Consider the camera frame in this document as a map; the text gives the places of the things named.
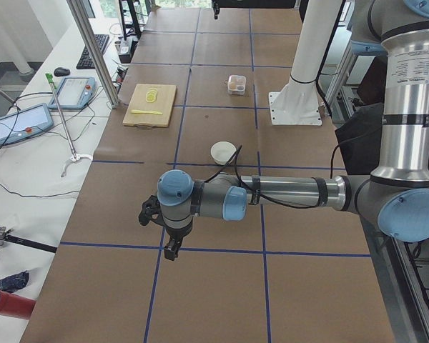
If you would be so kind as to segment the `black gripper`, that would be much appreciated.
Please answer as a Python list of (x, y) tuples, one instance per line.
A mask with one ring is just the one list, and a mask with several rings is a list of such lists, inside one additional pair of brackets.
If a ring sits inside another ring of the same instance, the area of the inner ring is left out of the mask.
[(214, 13), (214, 19), (218, 19), (219, 13), (220, 13), (220, 8), (219, 8), (220, 3), (218, 2), (218, 0), (212, 0), (212, 5), (217, 6), (216, 8), (213, 7), (213, 13)]
[(193, 221), (191, 220), (187, 225), (181, 228), (165, 227), (165, 231), (170, 238), (164, 247), (165, 259), (176, 259), (179, 256), (182, 241), (192, 231), (192, 225)]

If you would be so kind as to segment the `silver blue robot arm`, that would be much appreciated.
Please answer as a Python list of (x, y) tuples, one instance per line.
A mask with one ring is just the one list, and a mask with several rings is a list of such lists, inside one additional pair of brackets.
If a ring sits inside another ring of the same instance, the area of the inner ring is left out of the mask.
[(195, 217), (239, 221), (248, 205), (332, 207), (358, 214), (403, 242), (429, 238), (429, 1), (356, 1), (352, 42), (387, 55), (378, 166), (361, 176), (285, 178), (223, 171), (193, 180), (173, 169), (142, 206), (139, 222), (164, 228), (177, 257)]

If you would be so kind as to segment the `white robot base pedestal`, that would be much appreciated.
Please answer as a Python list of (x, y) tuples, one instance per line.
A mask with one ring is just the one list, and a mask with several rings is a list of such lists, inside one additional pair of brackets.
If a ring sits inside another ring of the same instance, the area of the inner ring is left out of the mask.
[(322, 124), (316, 89), (317, 78), (344, 3), (341, 0), (308, 1), (289, 81), (281, 91), (269, 93), (273, 125)]

